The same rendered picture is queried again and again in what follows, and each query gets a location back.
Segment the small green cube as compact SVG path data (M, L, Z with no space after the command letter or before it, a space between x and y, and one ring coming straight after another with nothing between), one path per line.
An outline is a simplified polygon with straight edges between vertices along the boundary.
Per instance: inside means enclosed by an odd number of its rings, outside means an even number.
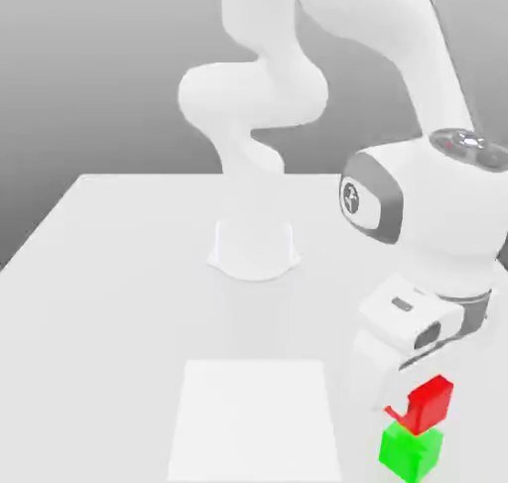
M392 422L383 430L378 460L406 483L421 483L437 465L443 440L436 427L414 435Z

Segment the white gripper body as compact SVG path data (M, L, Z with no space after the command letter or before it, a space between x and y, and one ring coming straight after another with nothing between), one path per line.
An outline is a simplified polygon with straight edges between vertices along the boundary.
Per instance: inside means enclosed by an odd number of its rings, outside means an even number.
M351 374L354 377L387 377L440 373L444 361L441 352L436 351L436 343L416 346L418 336L409 338L406 345L400 345L368 328L360 328L353 339Z

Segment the small red cube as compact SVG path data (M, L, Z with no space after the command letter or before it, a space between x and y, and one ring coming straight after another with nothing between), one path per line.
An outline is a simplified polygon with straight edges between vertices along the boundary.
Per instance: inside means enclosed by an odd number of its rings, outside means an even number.
M443 375L414 389L408 396L407 410L399 415L392 407L384 411L413 435L420 435L446 418L453 382Z

